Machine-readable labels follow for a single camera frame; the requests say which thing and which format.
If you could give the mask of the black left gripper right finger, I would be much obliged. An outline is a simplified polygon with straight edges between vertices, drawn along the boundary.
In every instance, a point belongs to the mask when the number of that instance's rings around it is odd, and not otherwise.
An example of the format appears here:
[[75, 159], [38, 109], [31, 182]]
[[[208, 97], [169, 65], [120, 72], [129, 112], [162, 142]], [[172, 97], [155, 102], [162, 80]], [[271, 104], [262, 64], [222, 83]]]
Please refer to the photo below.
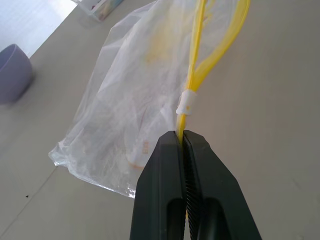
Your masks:
[[183, 134], [186, 210], [192, 240], [260, 240], [241, 187], [202, 135]]

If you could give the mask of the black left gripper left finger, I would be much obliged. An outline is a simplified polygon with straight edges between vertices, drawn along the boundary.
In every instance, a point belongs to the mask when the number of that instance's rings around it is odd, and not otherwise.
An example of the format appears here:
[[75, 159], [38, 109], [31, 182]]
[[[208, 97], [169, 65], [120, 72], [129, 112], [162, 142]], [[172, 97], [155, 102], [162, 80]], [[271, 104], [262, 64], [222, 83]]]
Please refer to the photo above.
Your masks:
[[136, 185], [131, 240], [182, 240], [186, 224], [182, 147], [174, 131], [162, 135]]

